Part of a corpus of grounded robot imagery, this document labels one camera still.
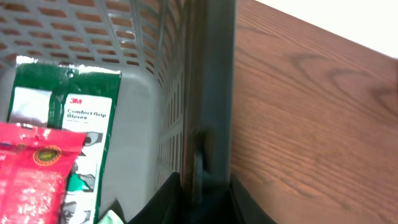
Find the product label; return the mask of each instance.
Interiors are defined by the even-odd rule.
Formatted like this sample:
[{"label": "product label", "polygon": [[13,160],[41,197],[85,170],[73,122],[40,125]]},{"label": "product label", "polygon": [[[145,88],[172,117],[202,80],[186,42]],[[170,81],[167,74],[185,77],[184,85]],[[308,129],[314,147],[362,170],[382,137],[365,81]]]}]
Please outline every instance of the product label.
[{"label": "product label", "polygon": [[33,160],[39,166],[51,166],[61,158],[61,149],[57,146],[49,146],[38,149],[33,154]]},{"label": "product label", "polygon": [[51,91],[15,87],[10,123],[47,127]]},{"label": "product label", "polygon": [[67,96],[62,128],[87,137],[72,167],[61,223],[93,223],[111,105],[112,99],[102,96]]}]

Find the green glove package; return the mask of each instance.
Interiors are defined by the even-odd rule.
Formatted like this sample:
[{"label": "green glove package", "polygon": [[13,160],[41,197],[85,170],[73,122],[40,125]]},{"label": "green glove package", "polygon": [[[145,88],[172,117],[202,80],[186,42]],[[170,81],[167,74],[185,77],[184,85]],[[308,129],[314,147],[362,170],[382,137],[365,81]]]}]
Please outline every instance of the green glove package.
[{"label": "green glove package", "polygon": [[87,135],[60,223],[96,223],[121,72],[18,56],[8,120]]}]

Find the white wall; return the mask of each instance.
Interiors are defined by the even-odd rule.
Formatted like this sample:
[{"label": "white wall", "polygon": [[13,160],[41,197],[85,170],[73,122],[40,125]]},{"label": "white wall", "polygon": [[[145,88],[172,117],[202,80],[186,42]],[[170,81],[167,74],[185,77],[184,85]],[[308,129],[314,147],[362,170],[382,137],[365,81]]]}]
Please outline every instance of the white wall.
[{"label": "white wall", "polygon": [[398,0],[257,0],[398,58]]}]

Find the brown wooden table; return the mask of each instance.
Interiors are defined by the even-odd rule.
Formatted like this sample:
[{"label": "brown wooden table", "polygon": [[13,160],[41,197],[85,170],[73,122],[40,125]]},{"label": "brown wooden table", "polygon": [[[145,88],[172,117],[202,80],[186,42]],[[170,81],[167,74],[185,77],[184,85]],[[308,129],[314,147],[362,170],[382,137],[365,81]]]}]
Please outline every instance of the brown wooden table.
[{"label": "brown wooden table", "polygon": [[398,223],[397,66],[238,0],[231,168],[276,222]]}]

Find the white label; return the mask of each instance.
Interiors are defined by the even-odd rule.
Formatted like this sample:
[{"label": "white label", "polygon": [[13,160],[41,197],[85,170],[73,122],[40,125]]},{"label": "white label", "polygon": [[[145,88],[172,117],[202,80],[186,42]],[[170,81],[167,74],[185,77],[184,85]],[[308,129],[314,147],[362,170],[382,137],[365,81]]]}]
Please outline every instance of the white label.
[{"label": "white label", "polygon": [[[76,202],[77,207],[75,214],[65,223],[81,224],[82,220],[84,223],[93,223],[111,107],[112,99],[107,97],[79,94],[69,94],[67,97],[62,128],[85,133],[87,138],[83,150],[72,168],[74,179],[76,180],[78,177],[79,181],[85,183],[85,187],[67,192],[65,203]],[[85,217],[85,214],[88,213],[86,202],[92,202],[90,203],[90,220]],[[63,213],[68,213],[69,210],[68,207],[63,207]]]},{"label": "white label", "polygon": [[15,87],[10,123],[47,127],[51,91]]}]

